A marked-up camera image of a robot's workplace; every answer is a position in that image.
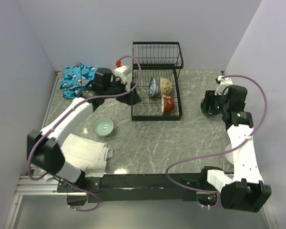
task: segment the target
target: marble countertop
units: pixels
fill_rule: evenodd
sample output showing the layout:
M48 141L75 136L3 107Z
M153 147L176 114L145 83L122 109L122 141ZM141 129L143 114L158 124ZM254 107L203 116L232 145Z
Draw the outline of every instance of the marble countertop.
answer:
M165 169L181 159L207 155L225 150L230 144L225 124L218 115L205 117L200 111L200 102L206 90L215 90L215 78L220 72L182 71L179 90L183 109L180 121L131 121L131 107L115 99L107 99L94 113L85 118L72 132L80 137L98 142L107 142L114 149L107 161L107 174L152 174L164 173ZM61 74L51 100L45 125L57 118L71 100L62 97ZM92 129L100 117L111 118L115 124L109 137L98 137ZM225 156L202 158L173 167L172 173L199 173L204 166L222 168L232 172Z

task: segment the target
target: white wall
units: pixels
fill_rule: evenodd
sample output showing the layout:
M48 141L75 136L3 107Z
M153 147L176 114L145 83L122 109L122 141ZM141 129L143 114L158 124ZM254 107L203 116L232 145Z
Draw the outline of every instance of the white wall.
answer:
M26 136L41 127L53 79L53 68L17 2L0 0L0 228L26 171Z
M55 70L114 67L132 41L180 41L184 68L224 70L261 0L17 0Z
M269 109L256 134L255 151L265 182L271 185L271 203L281 229L286 229L286 0L263 0L237 47L226 74L251 76L264 88ZM248 86L246 110L262 113L262 96Z

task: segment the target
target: metal frame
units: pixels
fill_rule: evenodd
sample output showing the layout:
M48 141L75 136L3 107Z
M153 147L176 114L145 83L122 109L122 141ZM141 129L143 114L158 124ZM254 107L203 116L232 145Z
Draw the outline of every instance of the metal frame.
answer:
M182 104L178 79L184 66L180 43L133 42L133 56L138 59L142 69L142 79L136 88L142 101L131 107L132 121L179 121L182 117ZM138 69L138 64L133 60L133 82L138 77ZM162 114L160 97L151 98L148 95L151 76L156 79L166 78L172 84L170 97L175 104L169 114Z
M173 180L189 187L216 192L207 182L198 182L201 173L176 173L170 175ZM168 200L197 201L196 192L187 190L171 182L166 174L110 174L99 177L86 177L89 191L98 195L101 201L128 200ZM77 193L63 181L57 192ZM88 196L88 203L95 203L94 196Z
M42 127L47 122L48 113L52 106L52 98L55 93L56 85L58 82L58 78L60 77L61 72L57 72L57 76L55 79L55 83L53 86L53 90L50 96L48 108L46 111L45 118L42 123ZM10 211L8 213L4 229L13 229L16 218L20 209L21 201L23 196L27 195L38 195L38 196L45 196L45 195L77 195L77 196L84 196L86 193L57 193L57 187L59 182L57 180L51 180L49 182L44 181L43 179L35 181L31 180L28 176L21 176L15 191L15 196L11 204ZM275 215L273 213L271 203L267 201L263 206L263 212L265 214L265 221L268 223L269 229L278 229L278 225L275 219Z

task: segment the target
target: white cloth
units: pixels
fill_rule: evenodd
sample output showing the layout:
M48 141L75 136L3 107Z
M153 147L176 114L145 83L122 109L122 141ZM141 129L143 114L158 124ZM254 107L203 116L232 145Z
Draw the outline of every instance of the white cloth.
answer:
M86 177L103 177L107 159L112 157L113 149L107 147L107 143L69 134L61 146L61 151L73 166L83 170ZM52 178L46 175L45 180Z

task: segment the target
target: bowl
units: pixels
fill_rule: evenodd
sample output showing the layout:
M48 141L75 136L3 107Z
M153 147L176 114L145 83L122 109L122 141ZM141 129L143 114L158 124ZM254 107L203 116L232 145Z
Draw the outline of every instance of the bowl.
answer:
M99 118L93 123L93 131L100 137L109 136L114 128L113 120L107 117Z
M161 110L162 114L170 113L175 107L174 99L170 96L162 95L161 97Z
M225 151L230 150L230 149L232 149L232 145L231 145L231 144L227 145L227 147L225 148ZM234 165L233 152L225 154L225 157L227 158L227 160L228 160L232 165Z
M149 82L148 94L150 97L160 96L160 84L156 78L151 78Z
M170 93L172 92L172 82L166 78L160 78L160 87L161 95L170 95Z

